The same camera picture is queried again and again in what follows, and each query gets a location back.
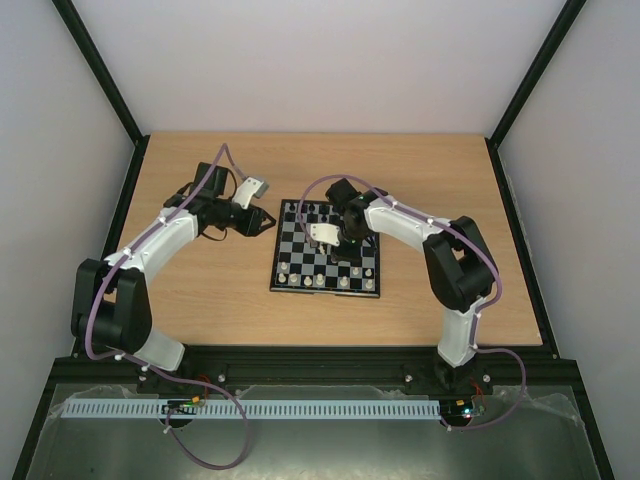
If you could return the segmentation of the black and grey chessboard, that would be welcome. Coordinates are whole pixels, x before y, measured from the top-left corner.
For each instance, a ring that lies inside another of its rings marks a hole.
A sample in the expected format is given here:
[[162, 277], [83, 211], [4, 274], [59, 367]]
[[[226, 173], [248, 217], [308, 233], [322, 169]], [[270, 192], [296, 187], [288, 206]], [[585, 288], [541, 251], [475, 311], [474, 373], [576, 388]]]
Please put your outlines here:
[[[282, 200], [269, 285], [270, 291], [322, 293], [365, 298], [378, 298], [381, 295], [380, 236], [378, 234], [374, 234], [363, 242], [360, 262], [336, 262], [331, 258], [333, 246], [325, 244], [327, 253], [321, 254], [318, 250], [320, 243], [315, 247], [309, 244], [298, 223], [299, 218], [302, 218], [307, 226], [314, 223], [330, 223], [338, 226], [341, 223], [341, 216], [327, 201], [307, 200], [300, 203], [297, 199]], [[287, 271], [280, 269], [282, 262], [289, 264]], [[351, 276], [353, 268], [361, 270], [360, 278]], [[373, 270], [373, 276], [370, 278], [365, 276], [367, 269]], [[286, 284], [278, 282], [280, 273], [287, 276]], [[297, 284], [292, 284], [289, 280], [293, 273], [298, 275], [299, 282]], [[315, 285], [317, 274], [323, 274], [325, 277], [325, 284], [322, 287]], [[304, 285], [306, 276], [310, 276], [313, 280], [313, 284], [309, 287]], [[343, 276], [349, 278], [349, 285], [346, 288], [339, 284]], [[372, 290], [365, 288], [368, 279], [374, 281]]]

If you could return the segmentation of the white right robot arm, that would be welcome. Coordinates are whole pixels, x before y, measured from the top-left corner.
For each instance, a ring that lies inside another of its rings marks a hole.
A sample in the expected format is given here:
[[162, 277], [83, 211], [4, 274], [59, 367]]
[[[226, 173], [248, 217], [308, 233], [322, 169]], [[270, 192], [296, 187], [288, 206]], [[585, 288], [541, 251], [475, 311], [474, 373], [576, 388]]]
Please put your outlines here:
[[431, 290], [444, 307], [437, 350], [443, 363], [436, 379], [445, 390], [460, 390], [471, 379], [467, 364], [476, 353], [479, 313], [491, 304], [489, 295], [502, 292], [495, 262], [475, 221], [467, 216], [447, 220], [423, 213], [391, 195], [371, 189], [364, 193], [341, 178], [325, 196], [340, 216], [328, 236], [312, 238], [330, 244], [339, 260], [356, 261], [362, 243], [375, 234], [388, 235], [424, 254]]

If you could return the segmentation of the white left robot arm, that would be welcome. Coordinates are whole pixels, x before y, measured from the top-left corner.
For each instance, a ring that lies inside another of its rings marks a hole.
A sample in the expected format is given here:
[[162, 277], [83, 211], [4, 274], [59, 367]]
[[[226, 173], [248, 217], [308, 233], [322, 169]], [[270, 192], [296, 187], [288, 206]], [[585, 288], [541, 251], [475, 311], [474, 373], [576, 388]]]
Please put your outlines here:
[[248, 176], [226, 197], [229, 173], [226, 167], [200, 163], [193, 181], [169, 197], [133, 241], [102, 260], [80, 264], [71, 332], [90, 358], [98, 358], [96, 347], [105, 347], [115, 357], [132, 355], [169, 372], [179, 368], [184, 345], [152, 325], [148, 288], [154, 277], [209, 227], [256, 237], [275, 224], [268, 212], [252, 203], [267, 191], [267, 182]]

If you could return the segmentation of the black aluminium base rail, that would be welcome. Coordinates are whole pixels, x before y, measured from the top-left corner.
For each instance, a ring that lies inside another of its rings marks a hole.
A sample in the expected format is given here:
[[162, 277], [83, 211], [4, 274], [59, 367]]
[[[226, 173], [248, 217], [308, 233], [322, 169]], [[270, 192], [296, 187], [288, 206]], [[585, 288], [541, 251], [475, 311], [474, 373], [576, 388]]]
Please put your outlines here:
[[525, 384], [584, 389], [574, 360], [546, 347], [516, 347], [511, 354], [476, 355], [458, 369], [446, 366], [433, 347], [240, 347], [190, 346], [163, 379], [127, 360], [93, 361], [76, 352], [55, 360], [48, 387], [58, 384], [135, 384], [144, 393], [168, 396], [194, 391], [208, 380], [229, 392], [250, 386], [373, 386], [432, 398], [466, 397], [476, 390]]

